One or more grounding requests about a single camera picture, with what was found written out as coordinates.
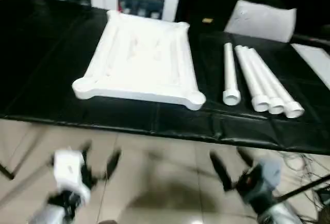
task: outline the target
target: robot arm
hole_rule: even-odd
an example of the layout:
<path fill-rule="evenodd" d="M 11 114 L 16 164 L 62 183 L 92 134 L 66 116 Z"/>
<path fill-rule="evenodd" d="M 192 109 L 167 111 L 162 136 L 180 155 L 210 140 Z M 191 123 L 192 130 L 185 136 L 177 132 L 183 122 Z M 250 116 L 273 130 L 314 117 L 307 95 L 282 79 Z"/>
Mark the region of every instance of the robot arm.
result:
<path fill-rule="evenodd" d="M 68 224 L 74 220 L 79 207 L 88 204 L 92 189 L 99 180 L 108 180 L 117 167 L 121 152 L 115 151 L 101 177 L 92 175 L 86 165 L 89 147 L 83 151 L 58 150 L 54 155 L 54 176 L 57 193 L 49 196 L 43 209 L 28 224 Z"/>

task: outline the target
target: pipe end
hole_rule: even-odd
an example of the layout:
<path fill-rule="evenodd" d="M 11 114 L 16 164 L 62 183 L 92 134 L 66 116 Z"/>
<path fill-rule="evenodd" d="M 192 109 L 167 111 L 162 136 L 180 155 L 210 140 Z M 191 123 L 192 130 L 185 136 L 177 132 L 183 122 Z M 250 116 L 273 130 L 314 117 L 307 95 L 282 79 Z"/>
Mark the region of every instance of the pipe end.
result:
<path fill-rule="evenodd" d="M 287 118 L 296 118 L 303 115 L 305 110 L 297 101 L 292 101 L 285 104 L 284 112 Z"/>
<path fill-rule="evenodd" d="M 223 91 L 223 102 L 228 106 L 235 106 L 241 101 L 241 93 L 237 89 Z"/>
<path fill-rule="evenodd" d="M 281 98 L 275 97 L 270 99 L 269 113 L 280 114 L 284 111 L 284 102 Z"/>
<path fill-rule="evenodd" d="M 258 95 L 252 98 L 252 106 L 256 112 L 265 112 L 269 108 L 269 98 L 266 95 Z"/>

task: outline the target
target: small yellow object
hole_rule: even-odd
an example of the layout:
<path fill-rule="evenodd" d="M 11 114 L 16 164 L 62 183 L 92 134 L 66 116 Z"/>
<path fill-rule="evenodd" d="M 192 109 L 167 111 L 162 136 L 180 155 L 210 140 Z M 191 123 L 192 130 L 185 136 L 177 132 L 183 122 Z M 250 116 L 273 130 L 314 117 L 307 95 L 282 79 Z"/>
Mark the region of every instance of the small yellow object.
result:
<path fill-rule="evenodd" d="M 211 23 L 211 22 L 213 22 L 213 18 L 203 18 L 202 22 L 203 23 Z"/>

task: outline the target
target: black tablecloth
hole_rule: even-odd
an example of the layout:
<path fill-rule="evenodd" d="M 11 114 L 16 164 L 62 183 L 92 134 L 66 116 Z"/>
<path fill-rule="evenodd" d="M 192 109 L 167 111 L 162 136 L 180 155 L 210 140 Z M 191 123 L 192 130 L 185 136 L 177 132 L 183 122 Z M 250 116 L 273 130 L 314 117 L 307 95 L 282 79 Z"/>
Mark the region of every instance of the black tablecloth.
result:
<path fill-rule="evenodd" d="M 198 111 L 119 98 L 77 99 L 71 84 L 84 75 L 106 22 L 105 10 L 52 0 L 1 1 L 0 117 L 330 154 L 330 91 L 289 44 L 191 28 L 195 74 L 207 99 Z M 287 119 L 255 112 L 238 65 L 242 101 L 224 105 L 226 42 L 254 47 L 305 114 Z"/>

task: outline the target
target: floor tile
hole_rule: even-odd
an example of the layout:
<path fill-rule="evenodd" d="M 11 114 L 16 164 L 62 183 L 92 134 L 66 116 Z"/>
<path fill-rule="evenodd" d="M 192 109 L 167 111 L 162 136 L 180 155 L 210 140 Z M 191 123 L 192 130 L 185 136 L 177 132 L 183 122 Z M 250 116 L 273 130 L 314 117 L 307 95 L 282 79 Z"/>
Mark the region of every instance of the floor tile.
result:
<path fill-rule="evenodd" d="M 17 148 L 11 160 L 12 169 L 24 163 L 13 181 L 0 179 L 0 223 L 24 223 L 36 210 L 43 206 L 48 194 L 56 190 L 51 168 L 45 167 L 31 174 L 47 162 L 56 149 L 78 149 L 86 140 L 92 140 L 87 163 L 95 173 L 104 171 L 108 157 L 113 151 L 117 134 L 113 132 L 73 129 L 55 126 L 31 128 L 24 141 Z M 89 204 L 82 207 L 76 215 L 77 223 L 96 223 L 105 183 L 100 183 L 91 195 Z M 15 212 L 22 208 L 20 215 Z"/>
<path fill-rule="evenodd" d="M 122 157 L 106 186 L 98 221 L 202 221 L 194 142 L 120 134 Z"/>
<path fill-rule="evenodd" d="M 252 209 L 242 202 L 236 191 L 224 192 L 209 157 L 211 150 L 221 158 L 233 181 L 238 180 L 246 169 L 234 146 L 196 143 L 204 224 L 255 222 Z"/>
<path fill-rule="evenodd" d="M 10 158 L 33 124 L 0 119 L 0 162 L 3 166 L 10 163 Z"/>

